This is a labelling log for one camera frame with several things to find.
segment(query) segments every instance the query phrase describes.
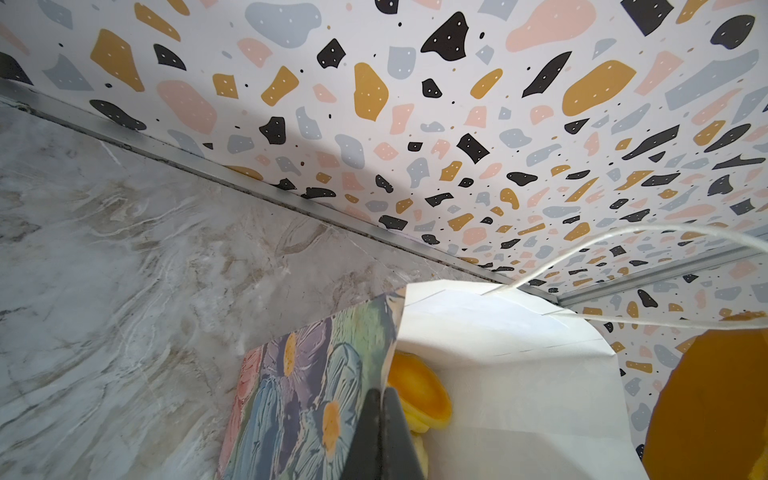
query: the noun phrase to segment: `orange flower center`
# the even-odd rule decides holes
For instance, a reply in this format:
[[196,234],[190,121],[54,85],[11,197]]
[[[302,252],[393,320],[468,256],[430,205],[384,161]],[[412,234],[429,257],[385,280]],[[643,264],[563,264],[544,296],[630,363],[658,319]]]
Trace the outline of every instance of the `orange flower center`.
[[283,354],[283,375],[290,376],[293,373],[293,367],[296,366],[296,334],[288,335],[286,342],[286,351]]
[[339,403],[330,402],[323,410],[323,447],[326,449],[326,457],[332,458],[336,452],[336,440],[341,433],[341,415]]

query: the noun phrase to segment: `wall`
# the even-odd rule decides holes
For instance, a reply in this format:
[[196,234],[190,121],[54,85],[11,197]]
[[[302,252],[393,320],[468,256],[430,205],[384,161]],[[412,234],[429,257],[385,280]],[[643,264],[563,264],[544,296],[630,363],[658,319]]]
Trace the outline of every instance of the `wall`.
[[[514,276],[641,219],[766,224],[768,4],[673,3],[8,0],[0,71]],[[626,236],[537,283],[716,241],[689,236]]]
[[24,480],[213,478],[246,351],[477,280],[11,108],[0,271],[0,478]]
[[639,447],[645,443],[651,413],[670,374],[706,330],[638,326],[631,323],[632,317],[716,322],[744,311],[766,312],[768,255],[601,297],[572,309],[627,319],[626,323],[591,323],[619,356],[627,411],[637,419],[631,421],[630,431]]

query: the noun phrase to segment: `yellow object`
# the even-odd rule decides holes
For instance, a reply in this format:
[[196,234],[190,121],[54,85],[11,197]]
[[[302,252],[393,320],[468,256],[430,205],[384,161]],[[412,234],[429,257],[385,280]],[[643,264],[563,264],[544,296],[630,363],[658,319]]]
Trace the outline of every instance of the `yellow object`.
[[411,438],[413,439],[413,447],[416,449],[416,458],[419,459],[419,466],[422,468],[422,475],[424,475],[424,478],[427,478],[429,476],[429,457],[424,449],[424,440],[422,440],[421,435],[413,433]]
[[444,429],[451,421],[453,407],[445,387],[435,373],[416,355],[395,352],[387,383],[397,390],[411,430]]

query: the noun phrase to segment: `terrazzo wallpaper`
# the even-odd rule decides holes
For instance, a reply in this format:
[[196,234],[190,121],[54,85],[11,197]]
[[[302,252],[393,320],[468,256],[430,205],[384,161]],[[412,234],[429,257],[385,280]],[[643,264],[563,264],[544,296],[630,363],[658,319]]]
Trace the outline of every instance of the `terrazzo wallpaper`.
[[[768,209],[761,0],[0,0],[0,76],[516,276]],[[625,236],[563,293],[718,240]]]
[[573,306],[579,313],[623,316],[626,323],[591,321],[619,356],[632,441],[643,455],[660,393],[685,352],[706,329],[637,325],[632,318],[711,320],[768,311],[768,255],[689,273],[642,289]]

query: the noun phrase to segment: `gray marble floor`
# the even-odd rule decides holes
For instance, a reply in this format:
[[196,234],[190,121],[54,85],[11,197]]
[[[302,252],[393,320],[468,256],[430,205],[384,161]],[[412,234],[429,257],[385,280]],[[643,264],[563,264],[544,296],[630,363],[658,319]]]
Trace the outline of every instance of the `gray marble floor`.
[[243,354],[478,280],[0,108],[0,478],[212,478]]

